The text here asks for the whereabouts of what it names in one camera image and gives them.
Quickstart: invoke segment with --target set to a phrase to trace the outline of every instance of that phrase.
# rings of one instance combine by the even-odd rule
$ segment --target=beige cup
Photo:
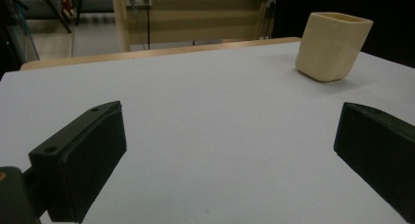
[[[311,13],[302,36],[297,69],[322,82],[346,77],[372,24],[340,13]]]

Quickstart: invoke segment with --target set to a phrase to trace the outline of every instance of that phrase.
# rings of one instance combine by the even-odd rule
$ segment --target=table surface
[[[6,73],[0,166],[29,168],[37,145],[120,100],[127,153],[84,223],[405,223],[333,143],[344,102],[415,124],[415,70],[361,53],[319,83],[296,71],[299,45]]]

